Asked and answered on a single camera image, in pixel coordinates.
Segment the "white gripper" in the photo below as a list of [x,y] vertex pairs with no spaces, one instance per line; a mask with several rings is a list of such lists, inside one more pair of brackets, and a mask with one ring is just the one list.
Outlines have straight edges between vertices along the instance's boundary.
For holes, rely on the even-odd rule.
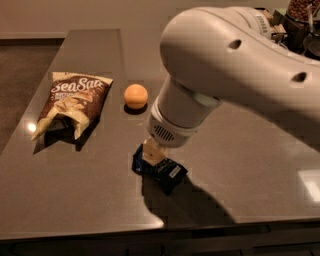
[[181,147],[196,133],[195,128],[182,128],[169,122],[160,112],[158,100],[151,107],[146,127],[151,137],[142,144],[142,159],[151,166],[167,157],[167,147]]

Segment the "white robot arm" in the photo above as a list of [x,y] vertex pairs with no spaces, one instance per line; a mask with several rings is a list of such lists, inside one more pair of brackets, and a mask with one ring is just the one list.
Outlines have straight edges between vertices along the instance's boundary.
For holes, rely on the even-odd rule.
[[271,40],[254,8],[199,7],[165,27],[168,72],[147,119],[142,157],[151,165],[184,145],[221,102],[245,107],[307,145],[320,144],[320,62]]

